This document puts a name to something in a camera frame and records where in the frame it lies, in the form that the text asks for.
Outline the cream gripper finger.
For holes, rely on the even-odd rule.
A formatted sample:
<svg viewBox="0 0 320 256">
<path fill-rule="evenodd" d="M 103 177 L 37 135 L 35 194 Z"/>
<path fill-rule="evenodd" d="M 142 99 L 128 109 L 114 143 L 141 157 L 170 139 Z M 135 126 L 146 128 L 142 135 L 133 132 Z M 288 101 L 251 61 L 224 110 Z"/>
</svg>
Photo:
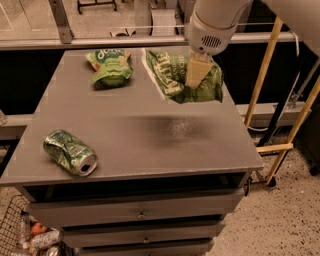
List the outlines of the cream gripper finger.
<svg viewBox="0 0 320 256">
<path fill-rule="evenodd" d="M 211 57 L 206 53 L 192 53 L 189 58 L 185 85 L 196 89 L 211 70 Z"/>
</svg>

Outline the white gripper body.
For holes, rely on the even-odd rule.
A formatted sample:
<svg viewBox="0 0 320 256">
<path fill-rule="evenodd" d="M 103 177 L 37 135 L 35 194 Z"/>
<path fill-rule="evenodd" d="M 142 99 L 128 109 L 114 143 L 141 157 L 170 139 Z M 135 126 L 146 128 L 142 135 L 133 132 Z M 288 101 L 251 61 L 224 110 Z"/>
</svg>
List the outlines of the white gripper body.
<svg viewBox="0 0 320 256">
<path fill-rule="evenodd" d="M 231 41 L 238 23 L 235 13 L 210 14 L 209 19 L 192 13 L 188 26 L 190 48 L 197 53 L 217 55 L 223 52 Z"/>
</svg>

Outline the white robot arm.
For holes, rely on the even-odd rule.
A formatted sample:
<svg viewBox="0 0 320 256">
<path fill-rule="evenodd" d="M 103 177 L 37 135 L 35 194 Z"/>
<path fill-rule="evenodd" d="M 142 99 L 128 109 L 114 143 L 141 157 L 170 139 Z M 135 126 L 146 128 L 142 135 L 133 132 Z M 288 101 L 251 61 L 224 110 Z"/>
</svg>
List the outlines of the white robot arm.
<svg viewBox="0 0 320 256">
<path fill-rule="evenodd" d="M 252 1 L 196 0 L 187 32 L 188 87 L 197 88 L 206 77 L 212 67 L 210 58 L 227 48 L 244 10 Z M 320 0 L 261 1 L 320 57 Z"/>
</svg>

